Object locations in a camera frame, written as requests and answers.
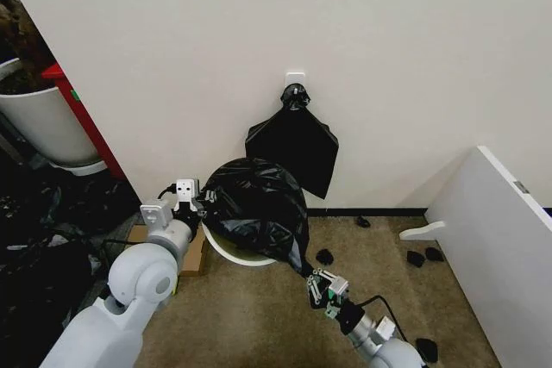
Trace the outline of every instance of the black cable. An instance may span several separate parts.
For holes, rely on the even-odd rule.
[[[389,303],[387,302],[387,300],[382,296],[382,295],[375,295],[375,296],[372,296],[370,299],[368,299],[367,301],[364,301],[363,303],[359,304],[359,306],[361,308],[364,308],[366,305],[369,305],[370,303],[372,302],[375,302],[377,300],[381,300],[387,310],[389,311],[389,314],[391,315],[391,318],[393,318],[393,321],[395,322],[395,326],[397,327],[397,330],[398,332],[400,333],[400,336],[403,337],[403,340],[405,340],[406,342],[408,342],[408,340],[406,339],[406,335],[405,333],[403,332],[403,329],[400,327],[400,325],[398,324],[398,321],[397,321],[397,317],[395,316],[395,314],[393,313],[393,311],[391,310],[391,306],[389,306]]]
[[[166,189],[159,193],[157,198],[162,198],[166,193],[176,194],[176,183],[172,183],[171,185],[169,185]]]

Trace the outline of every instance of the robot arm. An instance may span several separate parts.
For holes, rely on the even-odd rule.
[[[41,364],[43,368],[132,367],[142,346],[142,332],[155,310],[173,292],[182,258],[188,250],[199,219],[189,224],[174,220],[166,200],[141,206],[148,225],[145,243],[122,252],[110,268],[111,294],[98,298],[69,323]]]
[[[146,243],[122,252],[111,266],[111,294],[98,298],[69,323],[41,364],[42,368],[129,368],[138,358],[142,332],[155,310],[173,292],[182,258],[195,236],[202,201],[197,200],[197,180],[174,185],[179,203],[177,219],[166,200],[154,199],[141,206],[148,226]],[[420,368],[416,349],[392,337],[395,325],[384,317],[379,324],[362,307],[348,299],[348,281],[318,269],[307,279],[310,305],[326,308],[339,322],[370,368]]]
[[[425,363],[416,348],[393,338],[395,324],[384,316],[372,321],[364,309],[348,299],[348,281],[328,271],[317,269],[307,278],[310,306],[326,308],[325,314],[339,322],[342,334],[368,362],[370,368],[420,368]]]

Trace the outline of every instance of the black trash bag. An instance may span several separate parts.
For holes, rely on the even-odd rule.
[[[214,197],[207,195],[212,191]],[[264,159],[235,159],[216,170],[201,190],[205,225],[238,247],[288,262],[307,277],[309,223],[303,192],[280,165]]]
[[[86,234],[105,234],[140,208],[130,183],[113,178],[108,171],[85,177],[67,173],[61,185],[58,222],[77,226]]]
[[[289,85],[280,99],[284,104],[280,111],[249,129],[246,155],[282,165],[301,187],[325,198],[336,163],[337,138],[306,108],[311,99],[303,85]]]
[[[38,366],[93,282],[82,242],[49,246],[50,240],[46,237],[21,250],[0,271],[3,366]]]

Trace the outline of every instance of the soil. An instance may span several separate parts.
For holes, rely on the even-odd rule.
[[[2,95],[23,95],[30,92],[36,92],[32,90],[29,85],[28,74],[23,71],[15,71],[8,75],[6,78],[0,81],[0,94]],[[42,89],[54,87],[54,83],[47,85]]]

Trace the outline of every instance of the white planter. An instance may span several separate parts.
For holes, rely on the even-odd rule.
[[[19,59],[4,62],[0,65],[0,81],[20,68]],[[24,95],[0,94],[0,112],[55,165],[79,167],[100,160],[96,148],[57,87]]]

